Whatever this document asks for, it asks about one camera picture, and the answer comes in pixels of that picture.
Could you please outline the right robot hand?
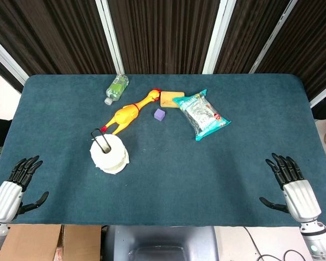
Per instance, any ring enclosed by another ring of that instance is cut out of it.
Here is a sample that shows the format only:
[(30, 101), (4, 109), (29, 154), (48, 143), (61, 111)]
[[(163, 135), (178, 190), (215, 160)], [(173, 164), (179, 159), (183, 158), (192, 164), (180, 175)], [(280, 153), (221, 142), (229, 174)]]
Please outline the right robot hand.
[(309, 181), (303, 177), (299, 165), (291, 157), (272, 153), (266, 159), (284, 195), (285, 204), (277, 204), (260, 197), (266, 207), (290, 214), (299, 223), (314, 222), (321, 214), (316, 195)]

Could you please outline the white partition frame post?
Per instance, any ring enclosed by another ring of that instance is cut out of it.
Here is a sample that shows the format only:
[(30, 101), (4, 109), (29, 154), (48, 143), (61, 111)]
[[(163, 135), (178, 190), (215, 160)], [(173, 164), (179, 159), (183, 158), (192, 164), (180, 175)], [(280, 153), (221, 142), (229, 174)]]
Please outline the white partition frame post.
[(264, 44), (263, 48), (261, 49), (261, 51), (260, 51), (258, 57), (256, 58), (254, 64), (250, 68), (250, 70), (249, 70), (249, 73), (250, 74), (255, 73), (257, 71), (260, 63), (262, 62), (263, 58), (267, 54), (267, 52), (270, 49), (273, 41), (275, 40), (275, 38), (277, 37), (278, 33), (282, 29), (283, 25), (285, 24), (285, 22), (288, 19), (290, 13), (292, 12), (292, 10), (294, 9), (294, 7), (296, 6), (297, 2), (298, 2), (298, 0), (289, 0), (286, 8), (283, 11), (283, 13), (280, 15), (277, 24), (275, 25), (275, 27), (272, 30), (270, 36), (268, 37), (266, 43)]
[(109, 46), (115, 71), (117, 74), (125, 74), (108, 0), (95, 0), (95, 3), (101, 19), (105, 37)]
[(313, 108), (316, 106), (319, 102), (324, 100), (326, 98), (326, 93), (319, 94), (317, 97), (315, 97), (311, 102), (310, 102), (310, 108)]
[(208, 47), (208, 51), (207, 51), (207, 54), (206, 54), (202, 74), (211, 74), (211, 73), (214, 72), (214, 70), (211, 68), (212, 57), (213, 57), (214, 49), (216, 48), (215, 45), (217, 44), (218, 32), (219, 32), (219, 29), (220, 29), (220, 25), (221, 25), (221, 22), (222, 22), (222, 18), (223, 18), (225, 9), (227, 7), (227, 3), (228, 3), (228, 0), (220, 0), (220, 4), (219, 4), (219, 7), (218, 7), (218, 12), (217, 12), (217, 16), (216, 16), (216, 19), (215, 19), (215, 24), (214, 24), (214, 27), (213, 27), (213, 30), (212, 30), (211, 39), (210, 39), (210, 42), (209, 42), (209, 47)]
[(0, 63), (22, 84), (29, 78), (25, 70), (16, 62), (8, 51), (0, 44)]

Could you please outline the clear plastic water bottle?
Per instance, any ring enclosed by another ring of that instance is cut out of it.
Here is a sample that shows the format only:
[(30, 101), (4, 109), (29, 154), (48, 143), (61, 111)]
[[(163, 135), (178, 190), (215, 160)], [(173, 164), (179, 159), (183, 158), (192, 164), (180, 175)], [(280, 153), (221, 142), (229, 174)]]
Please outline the clear plastic water bottle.
[(128, 77), (124, 74), (118, 74), (106, 90), (104, 103), (111, 105), (114, 101), (118, 101), (128, 84)]

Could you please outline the yellow rubber chicken toy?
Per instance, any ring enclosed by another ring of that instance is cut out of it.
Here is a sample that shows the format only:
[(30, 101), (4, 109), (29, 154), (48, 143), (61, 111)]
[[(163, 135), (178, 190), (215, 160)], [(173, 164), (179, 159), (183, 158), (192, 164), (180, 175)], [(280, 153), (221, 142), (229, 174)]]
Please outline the yellow rubber chicken toy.
[(112, 135), (118, 134), (120, 131), (127, 128), (139, 115), (141, 109), (146, 106), (150, 102), (155, 102), (160, 99), (161, 90), (153, 89), (148, 95), (141, 101), (133, 104), (129, 104), (124, 106), (115, 112), (112, 119), (101, 128), (102, 132), (106, 132), (106, 130), (113, 125), (114, 123), (118, 124), (115, 131), (112, 132)]

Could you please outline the teal snack bag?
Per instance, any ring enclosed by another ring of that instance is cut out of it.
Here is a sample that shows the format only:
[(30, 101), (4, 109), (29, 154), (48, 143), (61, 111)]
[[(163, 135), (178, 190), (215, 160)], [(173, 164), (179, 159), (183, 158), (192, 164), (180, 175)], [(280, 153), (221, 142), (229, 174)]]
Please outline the teal snack bag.
[(172, 99), (195, 130), (196, 141), (202, 140), (205, 136), (231, 123), (230, 120), (223, 117), (206, 99), (206, 93), (207, 89), (204, 89), (192, 96)]

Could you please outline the cardboard box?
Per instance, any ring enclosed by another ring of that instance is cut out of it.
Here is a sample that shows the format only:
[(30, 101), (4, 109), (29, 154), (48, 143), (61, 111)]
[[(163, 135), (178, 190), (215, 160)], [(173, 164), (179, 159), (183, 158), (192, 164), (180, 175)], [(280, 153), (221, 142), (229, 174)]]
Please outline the cardboard box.
[(100, 261), (101, 226), (11, 225), (0, 261)]

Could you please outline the wooden block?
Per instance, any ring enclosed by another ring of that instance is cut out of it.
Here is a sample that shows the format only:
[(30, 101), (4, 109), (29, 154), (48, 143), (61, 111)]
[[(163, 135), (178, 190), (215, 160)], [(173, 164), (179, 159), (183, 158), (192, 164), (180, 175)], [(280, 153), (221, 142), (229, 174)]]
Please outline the wooden block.
[(179, 106), (174, 102), (173, 99), (184, 96), (184, 92), (162, 91), (160, 93), (160, 106), (162, 108), (178, 108)]

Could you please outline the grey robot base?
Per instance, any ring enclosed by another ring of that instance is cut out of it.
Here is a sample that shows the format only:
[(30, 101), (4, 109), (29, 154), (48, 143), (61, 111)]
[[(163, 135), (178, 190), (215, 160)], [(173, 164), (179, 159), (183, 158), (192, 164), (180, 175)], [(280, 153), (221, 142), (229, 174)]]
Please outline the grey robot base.
[(103, 261), (219, 261), (215, 229), (109, 226)]

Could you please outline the white paper roll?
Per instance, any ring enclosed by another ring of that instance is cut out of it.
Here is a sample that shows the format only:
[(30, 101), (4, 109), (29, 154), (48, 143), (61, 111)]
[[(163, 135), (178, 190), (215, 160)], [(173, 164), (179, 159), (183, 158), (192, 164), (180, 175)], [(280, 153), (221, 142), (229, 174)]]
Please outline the white paper roll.
[(129, 164), (129, 154), (122, 140), (112, 134), (104, 135), (111, 146), (111, 151), (104, 154), (93, 142), (90, 148), (91, 158), (96, 167), (103, 172), (115, 175)]

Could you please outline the blue table cloth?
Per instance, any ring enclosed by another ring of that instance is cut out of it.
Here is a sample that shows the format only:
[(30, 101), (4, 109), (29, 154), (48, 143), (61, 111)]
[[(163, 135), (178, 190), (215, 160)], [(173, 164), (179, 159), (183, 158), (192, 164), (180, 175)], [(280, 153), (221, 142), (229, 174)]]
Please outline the blue table cloth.
[[(28, 78), (0, 156), (0, 185), (22, 158), (39, 156), (23, 203), (45, 203), (17, 223), (158, 226), (295, 226), (260, 198), (285, 202), (266, 159), (293, 158), (326, 225), (326, 156), (302, 81), (292, 74), (136, 74), (120, 100), (104, 103), (110, 74)], [(104, 173), (91, 159), (91, 132), (154, 88), (207, 100), (230, 124), (195, 140), (179, 109), (158, 121), (142, 108), (119, 138), (129, 164)]]

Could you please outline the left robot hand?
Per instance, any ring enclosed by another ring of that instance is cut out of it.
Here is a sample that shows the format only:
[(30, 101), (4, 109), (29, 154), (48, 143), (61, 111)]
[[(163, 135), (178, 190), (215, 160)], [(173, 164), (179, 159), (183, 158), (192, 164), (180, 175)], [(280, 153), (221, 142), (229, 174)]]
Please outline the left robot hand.
[(11, 174), (0, 186), (0, 223), (9, 224), (17, 216), (39, 208), (47, 199), (45, 191), (34, 203), (24, 205), (23, 195), (26, 192), (35, 171), (42, 165), (39, 156), (23, 158), (13, 167)]

